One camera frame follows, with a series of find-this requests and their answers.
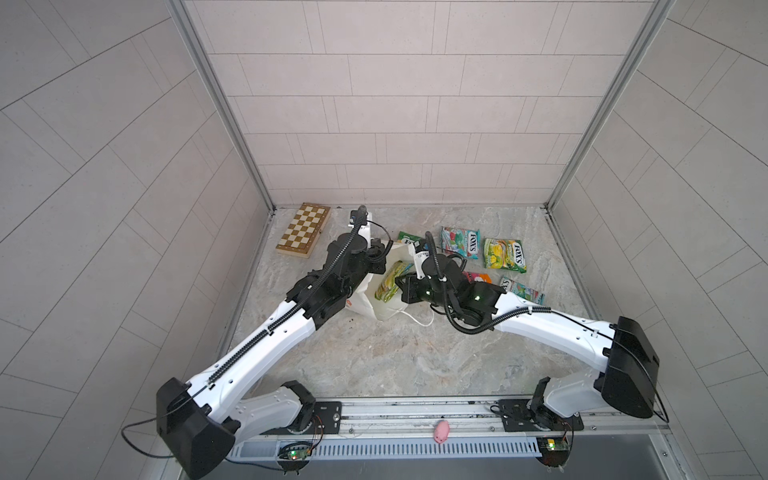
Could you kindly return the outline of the orange candy bag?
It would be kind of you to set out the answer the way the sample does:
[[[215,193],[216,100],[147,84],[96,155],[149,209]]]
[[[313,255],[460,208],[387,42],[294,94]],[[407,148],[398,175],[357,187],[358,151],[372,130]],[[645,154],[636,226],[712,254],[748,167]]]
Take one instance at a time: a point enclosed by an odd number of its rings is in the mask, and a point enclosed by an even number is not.
[[[464,272],[464,276],[470,282],[493,283],[492,278],[485,273]]]

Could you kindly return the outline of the white paper bag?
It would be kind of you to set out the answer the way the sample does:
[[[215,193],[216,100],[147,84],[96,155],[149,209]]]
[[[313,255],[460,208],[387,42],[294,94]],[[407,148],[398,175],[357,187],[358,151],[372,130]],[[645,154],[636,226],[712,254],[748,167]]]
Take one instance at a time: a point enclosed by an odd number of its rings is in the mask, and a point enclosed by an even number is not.
[[[401,300],[402,290],[395,282],[402,275],[416,272],[413,253],[411,246],[396,242],[387,256],[385,273],[368,274],[346,300],[346,309],[378,321],[400,315],[422,327],[430,326],[434,318],[424,323],[406,311],[407,304]]]

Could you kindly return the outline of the teal mint candy bag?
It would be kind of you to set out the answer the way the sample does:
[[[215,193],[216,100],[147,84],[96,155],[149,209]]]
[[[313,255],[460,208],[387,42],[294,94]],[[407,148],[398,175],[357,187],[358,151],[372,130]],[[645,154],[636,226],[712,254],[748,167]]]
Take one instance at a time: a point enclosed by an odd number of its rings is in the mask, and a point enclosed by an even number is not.
[[[459,254],[466,259],[478,260],[480,257],[480,232],[458,227],[442,227],[440,232],[441,247],[449,253]]]

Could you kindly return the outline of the yellow green candy bag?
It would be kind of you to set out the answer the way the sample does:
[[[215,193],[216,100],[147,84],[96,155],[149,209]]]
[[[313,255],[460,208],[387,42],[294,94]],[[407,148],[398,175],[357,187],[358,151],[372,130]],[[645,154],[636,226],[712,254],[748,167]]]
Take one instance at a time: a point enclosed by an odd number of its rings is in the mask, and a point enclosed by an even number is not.
[[[396,279],[409,273],[413,269],[413,263],[403,260],[396,261],[387,271],[383,280],[377,287],[374,298],[381,302],[389,302],[399,291]]]
[[[527,272],[523,244],[517,239],[485,238],[483,262],[486,269],[504,269],[518,273]]]

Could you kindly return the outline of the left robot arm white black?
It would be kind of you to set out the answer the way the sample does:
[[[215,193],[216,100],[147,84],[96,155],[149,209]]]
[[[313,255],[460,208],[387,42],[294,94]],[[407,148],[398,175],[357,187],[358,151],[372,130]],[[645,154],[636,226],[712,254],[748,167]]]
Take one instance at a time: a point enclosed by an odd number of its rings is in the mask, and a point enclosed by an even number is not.
[[[246,399],[277,361],[343,310],[371,274],[386,270],[392,242],[365,232],[331,242],[320,270],[300,278],[275,311],[245,340],[188,381],[166,381],[155,396],[156,431],[191,479],[211,473],[233,447],[273,429],[302,430],[314,397],[298,381]]]

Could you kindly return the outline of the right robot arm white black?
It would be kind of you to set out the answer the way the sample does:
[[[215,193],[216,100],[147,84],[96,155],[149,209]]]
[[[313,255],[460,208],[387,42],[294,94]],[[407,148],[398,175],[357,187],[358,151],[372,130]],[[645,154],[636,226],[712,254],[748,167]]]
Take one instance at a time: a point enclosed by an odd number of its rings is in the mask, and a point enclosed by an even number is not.
[[[416,264],[395,279],[403,302],[428,303],[465,335],[515,334],[585,364],[569,376],[541,379],[521,420],[542,430],[567,431],[571,418],[607,407],[639,419],[668,418],[657,398],[659,357],[635,320],[572,317],[502,286],[469,280],[454,256],[422,252]]]

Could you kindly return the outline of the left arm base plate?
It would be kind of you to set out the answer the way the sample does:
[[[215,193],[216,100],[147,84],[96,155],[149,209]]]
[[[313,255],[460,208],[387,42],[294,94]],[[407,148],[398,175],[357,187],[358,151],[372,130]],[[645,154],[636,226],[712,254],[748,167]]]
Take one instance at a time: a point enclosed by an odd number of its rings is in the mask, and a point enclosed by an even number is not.
[[[263,435],[309,435],[320,429],[325,434],[337,434],[340,430],[341,414],[340,401],[316,401],[312,411],[303,406],[291,424],[267,430]]]

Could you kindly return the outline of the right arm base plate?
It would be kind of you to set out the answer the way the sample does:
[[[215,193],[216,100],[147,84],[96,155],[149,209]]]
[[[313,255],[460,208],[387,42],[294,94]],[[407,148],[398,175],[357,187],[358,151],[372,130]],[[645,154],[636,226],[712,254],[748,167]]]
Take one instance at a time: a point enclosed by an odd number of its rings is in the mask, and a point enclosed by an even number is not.
[[[532,409],[529,403],[529,399],[501,399],[494,403],[490,410],[501,418],[504,431],[507,433],[538,431],[564,433],[584,429],[584,423],[577,414],[563,418],[544,406]]]

